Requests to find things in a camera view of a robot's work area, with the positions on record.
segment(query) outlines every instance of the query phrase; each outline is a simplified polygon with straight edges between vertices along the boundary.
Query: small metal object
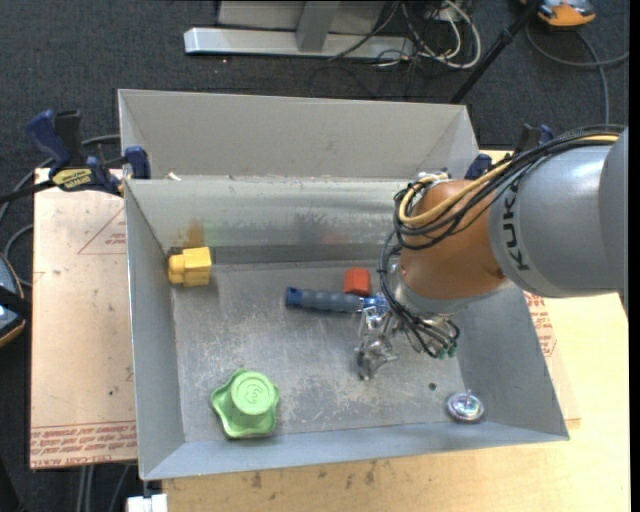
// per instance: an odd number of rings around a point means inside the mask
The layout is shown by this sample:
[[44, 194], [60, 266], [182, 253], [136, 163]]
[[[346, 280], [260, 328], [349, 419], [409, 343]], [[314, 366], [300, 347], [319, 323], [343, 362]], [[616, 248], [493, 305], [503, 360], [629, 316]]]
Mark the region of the small metal object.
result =
[[471, 390], [467, 390], [466, 393], [457, 393], [449, 397], [447, 410], [458, 421], [474, 423], [484, 415], [484, 404], [471, 393]]
[[358, 329], [361, 343], [355, 349], [358, 376], [362, 380], [371, 379], [380, 366], [398, 358], [389, 342], [393, 320], [389, 310], [381, 312], [377, 306], [362, 310]]

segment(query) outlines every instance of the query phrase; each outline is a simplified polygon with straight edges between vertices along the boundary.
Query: green plastic lid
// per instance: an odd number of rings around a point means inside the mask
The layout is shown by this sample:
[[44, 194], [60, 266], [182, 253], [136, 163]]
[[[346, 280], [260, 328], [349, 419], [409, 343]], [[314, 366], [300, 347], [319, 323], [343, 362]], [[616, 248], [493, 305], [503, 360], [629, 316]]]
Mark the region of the green plastic lid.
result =
[[259, 436], [275, 428], [279, 397], [278, 388], [265, 375], [240, 369], [211, 394], [211, 405], [227, 436]]

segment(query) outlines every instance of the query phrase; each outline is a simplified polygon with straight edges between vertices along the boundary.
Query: yellow cable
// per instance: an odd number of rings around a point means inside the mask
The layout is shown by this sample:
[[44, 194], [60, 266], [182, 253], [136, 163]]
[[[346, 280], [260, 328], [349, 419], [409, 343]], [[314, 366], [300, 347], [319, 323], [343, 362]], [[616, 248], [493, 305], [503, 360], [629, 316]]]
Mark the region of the yellow cable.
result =
[[[588, 137], [580, 137], [576, 140], [595, 140], [595, 141], [606, 141], [606, 142], [613, 143], [616, 140], [618, 140], [618, 137], [615, 135], [603, 134], [603, 135], [590, 135]], [[398, 219], [400, 220], [400, 222], [404, 224], [414, 224], [414, 225], [427, 224], [434, 218], [438, 217], [442, 212], [447, 210], [450, 206], [452, 206], [453, 204], [458, 202], [460, 199], [462, 199], [464, 196], [466, 196], [469, 192], [475, 190], [476, 188], [480, 187], [487, 181], [491, 180], [494, 176], [497, 176], [498, 174], [503, 172], [505, 167], [507, 167], [510, 163], [511, 162], [506, 162], [496, 167], [495, 169], [489, 171], [488, 173], [483, 174], [482, 176], [480, 176], [476, 180], [469, 183], [469, 185], [462, 188], [451, 197], [448, 197], [446, 200], [442, 201], [437, 206], [434, 206], [433, 208], [431, 208], [431, 210], [423, 212], [420, 215], [416, 215], [415, 217], [410, 217], [405, 214], [407, 205], [415, 197], [418, 190], [420, 190], [420, 189], [416, 190], [414, 187], [411, 187], [409, 192], [407, 192], [407, 194], [402, 198], [402, 201], [400, 202], [400, 207], [398, 208]], [[435, 180], [436, 180], [435, 176], [425, 176], [424, 178], [418, 180], [418, 183], [422, 183], [426, 185], [427, 183], [430, 183]]]

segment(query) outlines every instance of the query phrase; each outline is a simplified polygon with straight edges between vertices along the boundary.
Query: orange object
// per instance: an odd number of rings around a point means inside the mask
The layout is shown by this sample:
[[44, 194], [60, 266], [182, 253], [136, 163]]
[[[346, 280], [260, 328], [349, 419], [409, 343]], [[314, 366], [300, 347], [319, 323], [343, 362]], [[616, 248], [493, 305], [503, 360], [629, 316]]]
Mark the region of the orange object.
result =
[[595, 13], [582, 14], [571, 5], [565, 3], [551, 7], [551, 12], [551, 15], [539, 12], [538, 17], [551, 25], [552, 28], [579, 27], [589, 23], [596, 17]]
[[360, 297], [371, 294], [371, 277], [366, 268], [352, 267], [344, 273], [344, 293]]

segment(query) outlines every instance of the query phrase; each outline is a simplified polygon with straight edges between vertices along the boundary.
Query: yellow toy block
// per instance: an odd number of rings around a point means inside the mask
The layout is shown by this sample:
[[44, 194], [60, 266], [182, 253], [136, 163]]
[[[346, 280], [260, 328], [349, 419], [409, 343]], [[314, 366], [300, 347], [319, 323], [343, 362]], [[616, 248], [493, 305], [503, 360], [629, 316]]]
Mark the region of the yellow toy block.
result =
[[211, 277], [211, 252], [208, 247], [184, 249], [169, 257], [169, 282], [183, 286], [206, 286]]

